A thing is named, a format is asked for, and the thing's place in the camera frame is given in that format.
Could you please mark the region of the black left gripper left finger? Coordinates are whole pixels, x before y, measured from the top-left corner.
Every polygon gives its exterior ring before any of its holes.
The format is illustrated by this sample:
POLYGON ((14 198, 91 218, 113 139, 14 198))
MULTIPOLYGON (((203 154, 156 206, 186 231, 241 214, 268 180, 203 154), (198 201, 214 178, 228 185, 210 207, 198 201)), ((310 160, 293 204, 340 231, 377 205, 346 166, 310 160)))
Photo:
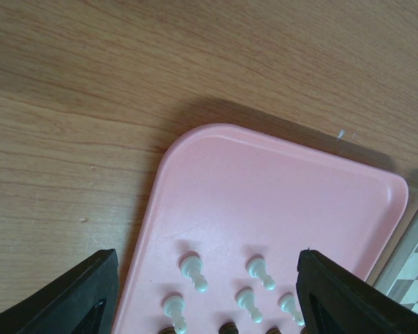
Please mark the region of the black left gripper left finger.
POLYGON ((0 333, 110 333, 118 290, 116 251, 99 250, 0 313, 0 333))

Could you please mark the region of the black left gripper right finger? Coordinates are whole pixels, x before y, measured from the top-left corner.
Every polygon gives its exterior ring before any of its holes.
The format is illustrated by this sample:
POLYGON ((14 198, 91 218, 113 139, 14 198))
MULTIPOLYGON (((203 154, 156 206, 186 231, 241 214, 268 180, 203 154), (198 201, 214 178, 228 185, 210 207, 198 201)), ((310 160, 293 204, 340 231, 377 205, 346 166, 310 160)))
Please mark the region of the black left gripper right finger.
POLYGON ((297 297, 308 333, 418 333, 418 314, 317 250, 297 263, 297 297))

